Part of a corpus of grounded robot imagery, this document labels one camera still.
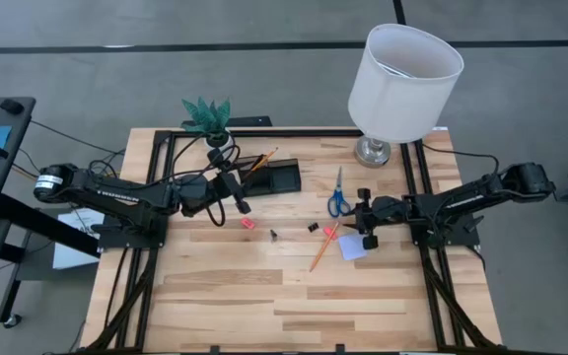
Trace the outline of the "black aluminium table frame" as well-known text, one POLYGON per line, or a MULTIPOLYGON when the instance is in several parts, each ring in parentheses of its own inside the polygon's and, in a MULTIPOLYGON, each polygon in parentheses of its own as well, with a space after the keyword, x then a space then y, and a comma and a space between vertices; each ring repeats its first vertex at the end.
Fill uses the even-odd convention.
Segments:
POLYGON ((231 200, 227 222, 206 215, 175 216, 157 259, 146 320, 132 314, 113 347, 144 352, 322 352, 434 350, 467 345, 444 301, 432 295, 421 252, 407 226, 382 227, 380 245, 344 260, 326 237, 308 226, 330 224, 326 202, 342 168, 343 189, 354 200, 360 187, 374 195, 442 192, 461 184, 450 135, 430 133, 423 147, 395 147, 390 162, 367 169, 355 160, 353 129, 256 128, 237 131, 247 156, 295 158, 302 188, 250 201, 255 228, 243 227, 231 200), (273 243, 269 230, 278 234, 273 243))

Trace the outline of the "black desk leg frame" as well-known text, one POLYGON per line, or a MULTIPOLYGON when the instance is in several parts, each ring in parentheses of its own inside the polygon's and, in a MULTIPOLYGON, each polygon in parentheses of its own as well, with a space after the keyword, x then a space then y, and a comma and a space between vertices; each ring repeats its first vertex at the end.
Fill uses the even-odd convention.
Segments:
POLYGON ((25 245, 17 247, 6 243, 13 225, 25 229, 31 235, 42 236, 50 242, 65 245, 87 255, 100 255, 99 242, 95 238, 13 197, 0 194, 0 260, 9 262, 15 269, 32 253, 25 245))

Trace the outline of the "white shade table lamp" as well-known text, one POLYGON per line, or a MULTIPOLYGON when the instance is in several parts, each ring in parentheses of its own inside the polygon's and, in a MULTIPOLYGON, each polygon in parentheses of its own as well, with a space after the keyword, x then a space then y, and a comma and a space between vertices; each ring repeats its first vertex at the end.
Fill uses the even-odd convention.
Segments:
POLYGON ((357 161, 379 168, 389 161, 392 143, 432 131, 463 69, 462 56, 434 35, 399 24, 372 28, 347 103, 362 132, 357 161))

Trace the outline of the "pale blue sticky note pad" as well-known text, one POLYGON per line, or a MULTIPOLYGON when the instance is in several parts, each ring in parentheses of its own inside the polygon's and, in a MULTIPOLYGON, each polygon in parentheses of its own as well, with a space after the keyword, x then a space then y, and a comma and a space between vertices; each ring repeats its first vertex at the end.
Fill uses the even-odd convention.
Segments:
POLYGON ((363 236, 359 234, 340 236, 337 241, 344 260, 355 260, 368 254, 363 247, 363 236))

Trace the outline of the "blue handled scissors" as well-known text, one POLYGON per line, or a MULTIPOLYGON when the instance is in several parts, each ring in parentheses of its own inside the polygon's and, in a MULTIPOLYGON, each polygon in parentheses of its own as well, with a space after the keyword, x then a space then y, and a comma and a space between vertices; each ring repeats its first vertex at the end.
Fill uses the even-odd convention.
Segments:
POLYGON ((345 200, 342 191, 342 168, 338 170, 335 188, 327 201, 327 211, 332 218, 344 216, 351 211, 351 206, 345 200))

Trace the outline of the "black flat bar device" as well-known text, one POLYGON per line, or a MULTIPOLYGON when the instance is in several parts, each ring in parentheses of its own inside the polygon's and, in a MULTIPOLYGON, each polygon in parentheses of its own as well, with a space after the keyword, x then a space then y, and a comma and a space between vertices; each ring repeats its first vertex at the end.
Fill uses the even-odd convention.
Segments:
POLYGON ((227 127, 272 127, 273 124, 268 115, 231 117, 227 121, 227 127))

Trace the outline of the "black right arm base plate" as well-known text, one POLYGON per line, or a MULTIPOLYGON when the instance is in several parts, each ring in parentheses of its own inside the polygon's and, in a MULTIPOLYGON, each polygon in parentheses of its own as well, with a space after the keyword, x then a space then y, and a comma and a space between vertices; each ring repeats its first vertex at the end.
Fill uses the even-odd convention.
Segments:
POLYGON ((416 219, 409 224, 412 240, 423 243, 431 249, 442 246, 475 247, 480 244, 477 225, 483 216, 474 217, 472 214, 445 216, 438 213, 431 222, 429 217, 416 219))

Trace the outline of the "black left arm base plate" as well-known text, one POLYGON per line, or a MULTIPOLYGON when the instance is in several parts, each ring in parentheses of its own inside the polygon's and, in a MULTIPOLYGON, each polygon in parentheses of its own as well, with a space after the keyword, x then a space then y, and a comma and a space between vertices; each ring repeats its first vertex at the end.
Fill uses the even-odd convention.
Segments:
POLYGON ((98 246, 101 249, 156 249, 165 244, 167 225, 154 227, 149 232, 127 232, 121 226, 93 225, 98 233, 98 246))

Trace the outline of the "orange pencil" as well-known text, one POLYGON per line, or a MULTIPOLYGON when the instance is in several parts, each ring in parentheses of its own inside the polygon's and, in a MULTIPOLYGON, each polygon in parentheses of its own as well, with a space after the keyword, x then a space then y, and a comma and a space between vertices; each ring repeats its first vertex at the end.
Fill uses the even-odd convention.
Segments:
POLYGON ((250 170, 245 174, 244 178, 249 179, 249 177, 262 166, 264 166, 268 160, 278 151, 279 147, 276 147, 274 150, 263 156, 256 164, 254 164, 250 170))
MULTIPOLYGON (((337 222, 335 222, 334 226, 333 226, 331 229, 336 233, 336 231, 337 231, 338 228, 339 228, 339 225, 340 225, 340 223, 339 223, 339 221, 337 221, 337 222)), ((318 254, 317 254, 316 257, 314 258, 314 260, 313 260, 313 262, 312 262, 312 264, 311 264, 311 266, 310 266, 309 272, 313 272, 313 271, 315 270, 315 268, 317 267, 318 263, 320 262, 321 257, 323 256, 325 250, 326 250, 327 247, 329 246, 330 242, 331 242, 330 237, 326 237, 324 243, 322 244, 321 248, 319 249, 318 254)))

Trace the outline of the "green plant in white pot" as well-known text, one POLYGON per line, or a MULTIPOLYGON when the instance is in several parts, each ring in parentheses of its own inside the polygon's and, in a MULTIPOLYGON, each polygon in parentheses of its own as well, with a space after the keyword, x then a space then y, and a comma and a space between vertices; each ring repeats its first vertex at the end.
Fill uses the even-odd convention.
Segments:
POLYGON ((196 104, 187 100, 181 100, 181 103, 191 117, 191 123, 181 124, 183 130, 197 132, 210 149, 224 150, 231 145, 231 133, 227 129, 231 115, 229 99, 218 106, 214 101, 208 105, 201 97, 196 104))

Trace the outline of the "printed white paper sheet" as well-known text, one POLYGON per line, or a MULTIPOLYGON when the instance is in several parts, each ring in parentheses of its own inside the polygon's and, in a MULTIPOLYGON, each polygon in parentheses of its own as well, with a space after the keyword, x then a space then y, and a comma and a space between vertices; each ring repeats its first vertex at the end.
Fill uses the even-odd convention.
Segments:
POLYGON ((71 212, 59 214, 58 220, 96 239, 100 234, 92 229, 93 225, 101 225, 105 215, 89 208, 73 209, 71 212))

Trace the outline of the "black mesh desk organizer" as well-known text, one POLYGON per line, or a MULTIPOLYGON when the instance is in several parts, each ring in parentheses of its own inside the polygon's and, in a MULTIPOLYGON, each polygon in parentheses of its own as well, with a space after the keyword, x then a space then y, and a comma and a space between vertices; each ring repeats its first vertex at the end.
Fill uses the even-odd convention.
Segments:
MULTIPOLYGON (((237 163, 256 164, 262 156, 242 157, 237 163)), ((302 187, 297 159, 268 161, 249 178, 253 180, 254 196, 299 192, 302 187)))

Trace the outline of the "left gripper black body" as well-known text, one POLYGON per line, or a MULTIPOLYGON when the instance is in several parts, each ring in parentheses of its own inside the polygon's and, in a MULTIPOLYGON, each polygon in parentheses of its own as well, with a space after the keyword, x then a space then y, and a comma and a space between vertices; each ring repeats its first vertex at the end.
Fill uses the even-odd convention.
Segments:
POLYGON ((215 148, 207 154, 207 157, 210 165, 219 170, 213 178, 213 186, 219 200, 232 196, 239 212, 248 214, 251 209, 249 204, 244 201, 244 188, 232 174, 232 171, 238 167, 236 160, 240 152, 238 145, 231 145, 223 150, 215 148))

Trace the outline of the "plain white sheet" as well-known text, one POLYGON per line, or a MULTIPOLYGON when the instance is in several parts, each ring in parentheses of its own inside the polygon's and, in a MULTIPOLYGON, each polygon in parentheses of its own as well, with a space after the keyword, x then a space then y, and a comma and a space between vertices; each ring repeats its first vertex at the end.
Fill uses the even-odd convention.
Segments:
POLYGON ((61 244, 56 244, 54 246, 52 268, 57 270, 73 268, 97 263, 99 260, 100 259, 98 257, 91 256, 61 244))

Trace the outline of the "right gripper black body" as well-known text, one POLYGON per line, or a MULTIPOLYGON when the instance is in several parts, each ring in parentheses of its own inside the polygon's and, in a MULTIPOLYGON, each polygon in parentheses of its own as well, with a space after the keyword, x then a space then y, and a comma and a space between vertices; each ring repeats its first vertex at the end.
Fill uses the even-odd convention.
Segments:
POLYGON ((371 190, 357 190, 360 202, 364 204, 363 213, 355 216, 355 224, 365 226, 365 231, 358 231, 363 236, 365 250, 379 246, 378 237, 374 234, 377 227, 403 224, 406 221, 406 203, 390 196, 379 196, 371 200, 371 190))

